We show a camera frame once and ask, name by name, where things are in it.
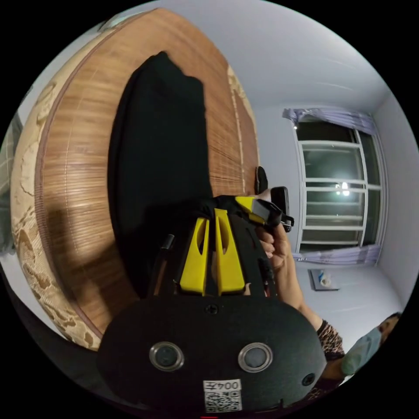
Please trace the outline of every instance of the screw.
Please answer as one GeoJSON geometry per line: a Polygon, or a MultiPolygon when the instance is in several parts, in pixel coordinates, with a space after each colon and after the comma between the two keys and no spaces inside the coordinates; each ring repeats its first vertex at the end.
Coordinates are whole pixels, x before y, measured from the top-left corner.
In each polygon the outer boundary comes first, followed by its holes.
{"type": "Polygon", "coordinates": [[[312,383],[313,383],[313,381],[314,381],[314,378],[315,378],[315,375],[314,375],[314,374],[308,374],[308,375],[306,375],[306,376],[302,379],[302,385],[303,385],[304,387],[306,387],[306,386],[308,386],[308,385],[312,384],[312,383]]]}
{"type": "Polygon", "coordinates": [[[218,313],[218,306],[215,304],[210,304],[209,306],[205,307],[205,313],[208,314],[217,314],[218,313]]]}

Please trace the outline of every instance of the wood grain surface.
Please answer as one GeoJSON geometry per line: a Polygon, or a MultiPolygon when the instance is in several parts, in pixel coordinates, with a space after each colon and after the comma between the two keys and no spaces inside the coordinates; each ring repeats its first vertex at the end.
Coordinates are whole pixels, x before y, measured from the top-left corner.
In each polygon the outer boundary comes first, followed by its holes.
{"type": "Polygon", "coordinates": [[[110,221],[110,133],[132,72],[160,51],[204,84],[214,195],[254,193],[254,119],[229,82],[228,63],[215,45],[165,9],[119,25],[80,62],[56,99],[42,134],[35,176],[36,216],[48,260],[72,306],[99,337],[137,298],[110,221]]]}

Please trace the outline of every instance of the ceiling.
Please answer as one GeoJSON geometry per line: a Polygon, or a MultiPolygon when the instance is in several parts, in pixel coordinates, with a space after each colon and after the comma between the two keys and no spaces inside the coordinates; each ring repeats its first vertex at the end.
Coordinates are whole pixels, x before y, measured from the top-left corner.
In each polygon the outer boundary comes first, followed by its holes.
{"type": "Polygon", "coordinates": [[[373,112],[389,90],[352,46],[320,23],[262,0],[158,0],[194,23],[234,68],[252,106],[316,104],[373,112]]]}

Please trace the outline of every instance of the black cloth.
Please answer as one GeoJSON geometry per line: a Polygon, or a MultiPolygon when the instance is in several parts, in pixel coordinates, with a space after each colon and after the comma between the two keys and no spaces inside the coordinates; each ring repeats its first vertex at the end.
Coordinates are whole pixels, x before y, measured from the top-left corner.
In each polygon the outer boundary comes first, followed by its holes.
{"type": "Polygon", "coordinates": [[[160,52],[131,76],[110,139],[108,196],[116,244],[145,296],[172,206],[212,198],[202,83],[160,52]]]}

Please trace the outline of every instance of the finger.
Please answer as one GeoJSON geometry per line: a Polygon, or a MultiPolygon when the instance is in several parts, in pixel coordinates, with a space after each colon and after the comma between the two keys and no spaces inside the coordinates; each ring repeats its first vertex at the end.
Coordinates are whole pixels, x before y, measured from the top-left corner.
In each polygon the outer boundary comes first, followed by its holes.
{"type": "Polygon", "coordinates": [[[275,248],[272,246],[272,244],[266,243],[266,242],[261,240],[261,245],[262,245],[263,250],[266,253],[274,253],[275,252],[275,248]]]}
{"type": "Polygon", "coordinates": [[[274,240],[288,241],[287,233],[285,232],[285,228],[282,224],[279,224],[273,228],[273,237],[274,237],[274,240]]]}
{"type": "Polygon", "coordinates": [[[259,240],[264,241],[265,243],[273,244],[274,237],[272,234],[269,234],[264,228],[258,227],[256,229],[256,235],[258,236],[259,240]]]}
{"type": "Polygon", "coordinates": [[[275,254],[287,256],[290,252],[290,246],[285,240],[275,243],[275,254]]]}

